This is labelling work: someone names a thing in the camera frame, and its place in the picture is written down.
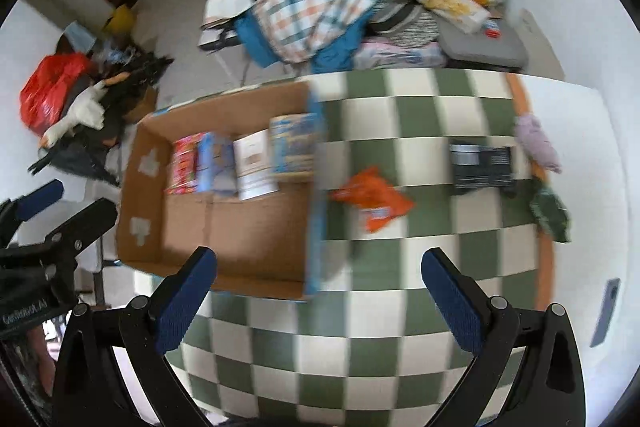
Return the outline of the brown cardboard box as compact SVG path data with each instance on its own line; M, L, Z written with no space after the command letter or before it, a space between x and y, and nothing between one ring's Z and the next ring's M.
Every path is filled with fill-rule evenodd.
M200 246L217 258L215 291L302 301L321 286L326 194L318 180L283 182L241 200L212 193L169 194L177 140L213 131L244 138L273 117L322 106L309 82L281 80L197 98L145 116L137 125L122 182L115 232L125 265L167 277Z

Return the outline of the yellow food package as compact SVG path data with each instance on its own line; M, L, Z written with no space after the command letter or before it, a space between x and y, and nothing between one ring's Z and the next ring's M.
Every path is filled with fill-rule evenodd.
M481 32L493 39L501 37L496 12L503 0L418 0L427 11L440 16L465 35Z

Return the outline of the dark green snack bag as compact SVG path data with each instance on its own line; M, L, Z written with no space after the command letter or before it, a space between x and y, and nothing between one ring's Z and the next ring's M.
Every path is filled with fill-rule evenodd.
M555 243L570 243L570 214L547 184L538 184L529 203L538 223Z

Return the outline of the orange snack bag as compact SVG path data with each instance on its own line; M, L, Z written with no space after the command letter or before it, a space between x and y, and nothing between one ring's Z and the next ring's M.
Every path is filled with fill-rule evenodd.
M352 176L343 186L331 192L334 202L356 207L363 219L363 228L375 233L396 218L405 216L416 205L378 172L369 167Z

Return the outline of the black white striped cushion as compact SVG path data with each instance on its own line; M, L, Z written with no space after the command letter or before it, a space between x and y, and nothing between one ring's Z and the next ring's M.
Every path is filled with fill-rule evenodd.
M368 27L373 35L406 49L422 48L439 37L434 16L412 1L379 4Z

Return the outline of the blue white tissue pack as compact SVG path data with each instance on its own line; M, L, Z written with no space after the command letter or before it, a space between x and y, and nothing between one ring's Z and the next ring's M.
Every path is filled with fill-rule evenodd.
M318 121L311 113L270 119L270 162L274 179L306 182L314 176L319 138Z

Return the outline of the black snack bag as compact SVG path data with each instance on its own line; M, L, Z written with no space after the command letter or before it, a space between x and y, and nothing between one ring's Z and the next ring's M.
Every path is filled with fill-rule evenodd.
M498 188L508 197L516 194L513 147L488 146L461 141L449 142L454 194Z

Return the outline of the yellow bucket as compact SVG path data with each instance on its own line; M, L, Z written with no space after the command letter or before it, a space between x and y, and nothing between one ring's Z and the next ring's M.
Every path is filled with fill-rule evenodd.
M119 5L112 12L103 26L107 35L112 37L128 37L137 23L136 13L126 4Z

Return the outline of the green white checkered mat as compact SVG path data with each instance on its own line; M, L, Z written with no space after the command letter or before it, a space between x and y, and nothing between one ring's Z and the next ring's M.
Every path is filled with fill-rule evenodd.
M533 180L513 158L516 193L452 191L448 143L514 147L514 105L498 72L371 70L311 76L337 188L374 166L413 200L368 233L330 202L320 289L304 303L209 294L168 362L212 421L280 416L331 426L421 426L457 384L460 350L422 283L442 248L490 295L530 308L538 293Z

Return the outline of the plaid blanket pile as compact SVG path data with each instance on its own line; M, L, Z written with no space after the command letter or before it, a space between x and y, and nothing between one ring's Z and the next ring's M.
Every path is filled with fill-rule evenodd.
M309 63L311 72L352 69L364 26L384 0L254 0L234 22L248 55L262 68Z

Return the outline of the white folding chair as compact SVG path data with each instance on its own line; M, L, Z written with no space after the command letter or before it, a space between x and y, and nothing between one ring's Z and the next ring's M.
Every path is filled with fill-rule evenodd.
M236 32L230 27L203 29L198 48L213 57L229 78L245 86L257 82L262 71L250 58Z

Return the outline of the purple cloth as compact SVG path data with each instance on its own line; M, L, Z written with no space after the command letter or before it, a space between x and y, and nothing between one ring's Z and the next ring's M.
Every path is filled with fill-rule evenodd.
M554 173L562 172L559 155L534 114L526 113L516 117L514 132L525 153L539 167Z

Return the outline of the red snack bag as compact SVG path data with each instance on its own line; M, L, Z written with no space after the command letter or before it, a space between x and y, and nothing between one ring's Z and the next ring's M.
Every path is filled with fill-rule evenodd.
M172 143L167 194L190 194L198 188L198 147L204 133L185 136Z

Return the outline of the white goose plush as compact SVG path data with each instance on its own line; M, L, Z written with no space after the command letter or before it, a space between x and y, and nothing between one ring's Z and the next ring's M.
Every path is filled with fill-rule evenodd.
M63 135L70 133L80 124L94 130L101 130L104 127L105 109L100 101L106 95L109 87L123 82L129 76L129 72L120 72L113 77L100 80L80 92L70 104L67 114L43 133L39 146L52 147L62 139Z

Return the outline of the red plastic bag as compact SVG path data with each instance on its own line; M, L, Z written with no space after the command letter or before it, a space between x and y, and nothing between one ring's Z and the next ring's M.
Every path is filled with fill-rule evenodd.
M43 135L60 119L67 95L78 78L93 69L93 62L81 53L43 57L20 93L23 124L36 135Z

